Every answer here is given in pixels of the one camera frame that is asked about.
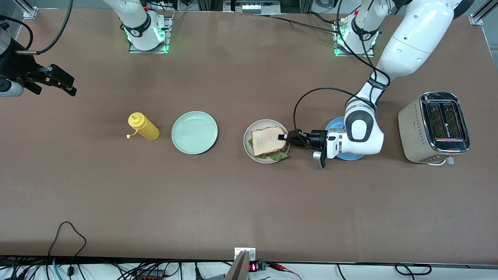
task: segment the bottle cap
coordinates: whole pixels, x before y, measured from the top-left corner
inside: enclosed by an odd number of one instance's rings
[[[128,117],[128,124],[132,128],[140,130],[147,125],[147,118],[142,113],[136,112]]]

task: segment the blue plate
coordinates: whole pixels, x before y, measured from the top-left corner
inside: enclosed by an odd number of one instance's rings
[[[344,117],[339,117],[329,122],[329,124],[325,129],[329,130],[329,129],[343,129],[343,128],[344,128]],[[344,152],[337,155],[338,158],[343,160],[357,160],[362,158],[363,156],[364,154],[355,154],[350,152]]]

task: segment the yellow squeeze bottle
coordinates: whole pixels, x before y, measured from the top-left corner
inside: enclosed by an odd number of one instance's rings
[[[126,135],[126,138],[130,138],[130,136],[136,133],[140,133],[149,141],[154,141],[159,137],[159,129],[142,113],[136,112],[131,114],[128,117],[128,124],[135,130],[135,133]]]

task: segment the sandwich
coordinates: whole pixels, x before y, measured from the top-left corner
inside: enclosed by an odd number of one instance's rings
[[[287,147],[287,141],[279,140],[279,134],[286,134],[280,127],[269,127],[262,130],[251,131],[249,145],[252,147],[254,156],[259,158],[270,157],[273,160],[281,160],[288,155],[283,151]]]

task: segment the brown tabletop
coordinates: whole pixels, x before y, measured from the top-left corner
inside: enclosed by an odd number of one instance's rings
[[[52,40],[65,12],[26,20],[32,49]],[[327,27],[311,15],[286,17]],[[401,19],[382,24],[378,54]],[[119,24],[112,10],[75,9],[60,41],[36,58],[73,75],[76,97],[44,87],[0,100],[0,254],[45,255],[69,220],[88,239],[86,256],[230,259],[247,246],[267,260],[498,264],[498,74],[481,27],[455,20],[416,73],[392,82],[377,111],[379,154],[321,170],[298,148],[259,164],[243,135],[261,119],[291,130],[294,104],[310,89],[364,84],[371,70],[334,57],[329,33],[189,12],[168,54],[131,55]],[[472,147],[454,166],[410,163],[396,115],[438,90],[460,99]],[[298,126],[324,129],[347,98],[309,95]],[[194,110],[214,117],[219,136],[192,156],[175,148],[171,128]],[[158,140],[126,139],[137,111],[159,127]],[[81,246],[69,227],[60,238],[54,255]]]

